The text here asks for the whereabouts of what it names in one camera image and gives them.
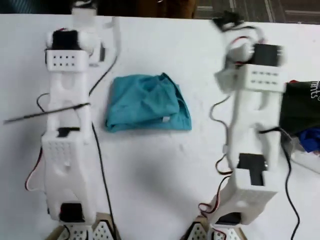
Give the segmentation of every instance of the white surface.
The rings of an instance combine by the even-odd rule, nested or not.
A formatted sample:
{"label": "white surface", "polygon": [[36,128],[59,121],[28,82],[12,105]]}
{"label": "white surface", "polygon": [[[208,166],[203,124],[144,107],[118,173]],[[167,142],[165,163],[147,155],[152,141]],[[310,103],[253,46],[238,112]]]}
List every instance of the white surface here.
{"label": "white surface", "polygon": [[[104,23],[111,18],[99,20]],[[44,62],[46,33],[70,27],[71,23],[72,17],[63,15],[0,15],[3,120],[39,111],[36,97],[49,89]],[[288,80],[319,79],[320,26],[258,25],[268,43],[284,46]],[[120,29],[122,55],[91,97],[115,221],[124,240],[177,240],[199,213],[198,203],[209,202],[222,179],[215,171],[215,162],[221,156],[225,130],[208,115],[210,106],[225,97],[214,73],[223,66],[226,41],[208,20],[121,18]],[[112,32],[108,29],[100,33],[109,48],[108,55],[100,68],[90,70],[91,86],[113,60]],[[112,79],[162,72],[179,84],[192,117],[192,131],[105,132],[102,124]],[[232,101],[218,107],[215,114],[230,122]],[[44,129],[44,117],[0,126],[2,240],[41,240],[57,225],[47,215],[43,193],[24,190]],[[284,192],[284,159],[279,160],[278,169],[283,188],[261,216],[244,227],[249,240],[270,240],[275,233],[277,239],[289,239],[292,234],[297,220]],[[107,212],[101,177],[96,184],[101,194],[99,210]],[[296,240],[311,238],[318,231],[319,189],[318,175],[293,165],[289,191],[302,220]]]}

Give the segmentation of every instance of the teal cloth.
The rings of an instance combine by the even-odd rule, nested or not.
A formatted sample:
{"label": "teal cloth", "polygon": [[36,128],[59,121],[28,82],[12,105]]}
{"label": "teal cloth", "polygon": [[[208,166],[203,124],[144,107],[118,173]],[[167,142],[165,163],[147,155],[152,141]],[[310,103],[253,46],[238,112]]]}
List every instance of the teal cloth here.
{"label": "teal cloth", "polygon": [[117,77],[110,94],[105,121],[109,132],[192,129],[191,117],[180,88],[165,73]]}

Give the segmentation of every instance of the blue object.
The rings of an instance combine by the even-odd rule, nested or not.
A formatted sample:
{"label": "blue object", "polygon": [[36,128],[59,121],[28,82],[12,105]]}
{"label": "blue object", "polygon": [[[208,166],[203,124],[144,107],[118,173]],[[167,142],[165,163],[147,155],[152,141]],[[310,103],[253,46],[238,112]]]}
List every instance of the blue object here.
{"label": "blue object", "polygon": [[128,129],[191,130],[179,86],[165,73],[114,79],[105,120],[109,132]]}
{"label": "blue object", "polygon": [[300,144],[308,153],[320,151],[320,128],[308,128],[298,135]]}

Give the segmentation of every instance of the white plastic bracket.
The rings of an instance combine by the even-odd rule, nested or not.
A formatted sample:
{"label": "white plastic bracket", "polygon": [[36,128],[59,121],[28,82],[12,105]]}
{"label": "white plastic bracket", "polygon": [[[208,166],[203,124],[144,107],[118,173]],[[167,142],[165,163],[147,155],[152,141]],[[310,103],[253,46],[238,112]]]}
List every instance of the white plastic bracket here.
{"label": "white plastic bracket", "polygon": [[[282,94],[285,91],[285,76],[279,66],[244,64],[236,71],[236,92],[232,122],[229,127],[227,160],[233,170],[227,185],[219,194],[219,207],[207,214],[215,227],[219,219],[230,213],[240,213],[239,224],[248,225],[265,209],[268,201],[279,191],[276,167],[280,154],[281,133],[272,131],[259,134],[259,131],[279,125]],[[266,170],[262,171],[263,185],[253,185],[251,172],[237,168],[240,154],[263,155]],[[217,196],[211,201],[216,203]]]}

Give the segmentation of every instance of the white plastic part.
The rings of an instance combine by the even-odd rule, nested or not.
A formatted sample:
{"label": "white plastic part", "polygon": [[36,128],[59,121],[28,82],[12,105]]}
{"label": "white plastic part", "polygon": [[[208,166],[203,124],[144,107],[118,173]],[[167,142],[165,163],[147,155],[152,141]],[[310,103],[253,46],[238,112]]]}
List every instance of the white plastic part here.
{"label": "white plastic part", "polygon": [[195,223],[187,240],[207,240],[207,232],[200,223]]}
{"label": "white plastic part", "polygon": [[93,240],[114,240],[110,228],[105,221],[100,221],[93,232]]}
{"label": "white plastic part", "polygon": [[[233,170],[227,185],[220,192],[220,205],[218,209],[208,214],[208,220],[215,227],[227,227],[217,225],[220,217],[229,213],[241,213],[241,223],[232,227],[248,225],[257,218],[265,209],[268,201],[279,191],[278,178],[273,172],[264,171],[262,173],[264,186],[251,185],[250,172],[247,169],[236,168]],[[216,203],[215,196],[211,205]]]}
{"label": "white plastic part", "polygon": [[[226,234],[226,240],[242,240],[233,228],[221,228],[218,230]],[[224,236],[211,228],[208,231],[207,240],[224,240]]]}
{"label": "white plastic part", "polygon": [[50,72],[86,72],[89,55],[83,50],[47,50],[46,65]]}
{"label": "white plastic part", "polygon": [[239,47],[229,50],[228,57],[234,62],[247,62],[254,54],[254,47],[251,42],[245,42]]}
{"label": "white plastic part", "polygon": [[[48,110],[89,102],[87,86],[89,54],[83,50],[47,50],[46,62],[50,71],[50,101]],[[65,125],[73,115],[77,124]],[[65,137],[58,128],[79,127]],[[81,203],[84,222],[96,220],[94,183],[88,169],[92,163],[93,136],[89,105],[48,115],[47,129],[42,139],[45,160],[45,193],[49,214],[60,220],[62,203]]]}
{"label": "white plastic part", "polygon": [[83,225],[66,225],[66,228],[62,231],[57,240],[92,240],[93,233],[91,226]]}
{"label": "white plastic part", "polygon": [[237,71],[237,78],[243,84],[240,88],[251,91],[283,93],[286,88],[281,68],[276,66],[245,64]]}
{"label": "white plastic part", "polygon": [[81,3],[92,2],[92,0],[76,1],[72,8],[72,22],[73,28],[77,30],[84,30],[86,32],[94,32],[95,17],[97,15],[96,6],[91,8],[82,8]]}
{"label": "white plastic part", "polygon": [[68,230],[64,228],[57,240],[114,240],[110,228],[105,221],[100,221],[97,227],[92,230],[91,226],[85,225],[67,225]]}
{"label": "white plastic part", "polygon": [[90,55],[94,53],[97,46],[100,46],[101,40],[95,33],[79,31],[78,32],[78,44],[82,50],[85,50]]}
{"label": "white plastic part", "polygon": [[[279,191],[276,168],[280,154],[281,133],[259,131],[279,125],[285,77],[280,67],[245,64],[237,74],[233,118],[229,127],[227,160],[233,170],[227,185],[220,192],[220,204],[208,220],[215,227],[220,217],[240,213],[240,224],[248,225],[265,209],[268,201]],[[250,171],[237,168],[240,153],[259,154],[265,157],[266,171],[262,172],[263,186],[251,184]],[[215,196],[211,205],[216,203]]]}

